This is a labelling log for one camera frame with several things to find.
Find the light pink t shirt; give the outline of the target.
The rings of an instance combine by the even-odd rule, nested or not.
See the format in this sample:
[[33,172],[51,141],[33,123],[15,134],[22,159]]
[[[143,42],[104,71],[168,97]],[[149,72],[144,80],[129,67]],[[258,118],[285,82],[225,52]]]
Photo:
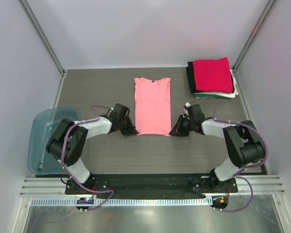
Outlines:
[[171,79],[134,78],[135,127],[139,135],[169,136],[171,127]]

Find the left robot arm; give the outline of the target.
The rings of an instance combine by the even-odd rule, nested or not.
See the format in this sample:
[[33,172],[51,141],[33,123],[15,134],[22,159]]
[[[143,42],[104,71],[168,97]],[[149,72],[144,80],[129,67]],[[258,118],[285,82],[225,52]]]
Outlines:
[[92,188],[91,172],[81,160],[85,141],[89,138],[120,131],[123,136],[138,132],[129,116],[130,109],[120,103],[97,118],[72,121],[63,119],[50,137],[46,152],[52,155],[74,180],[86,190]]

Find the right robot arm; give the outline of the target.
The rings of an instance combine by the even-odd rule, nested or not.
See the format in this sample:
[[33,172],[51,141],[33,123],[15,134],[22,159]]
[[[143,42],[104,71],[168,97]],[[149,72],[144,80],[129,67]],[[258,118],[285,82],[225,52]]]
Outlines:
[[236,174],[248,166],[255,166],[267,156],[267,148],[253,122],[219,121],[206,118],[199,104],[186,104],[170,136],[189,136],[190,132],[215,136],[225,141],[228,157],[212,169],[206,182],[213,192],[223,192]]

